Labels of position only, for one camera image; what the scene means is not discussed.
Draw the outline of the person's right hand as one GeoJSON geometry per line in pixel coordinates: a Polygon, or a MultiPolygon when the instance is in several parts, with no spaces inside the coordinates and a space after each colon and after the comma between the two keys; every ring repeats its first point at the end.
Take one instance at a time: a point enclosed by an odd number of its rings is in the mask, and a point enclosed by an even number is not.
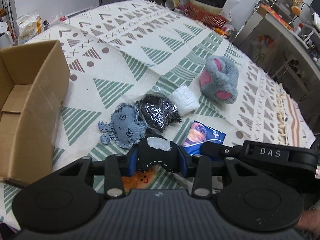
{"type": "Polygon", "coordinates": [[[308,230],[312,232],[314,235],[319,235],[320,211],[319,210],[303,211],[295,228],[299,230],[308,230]]]}

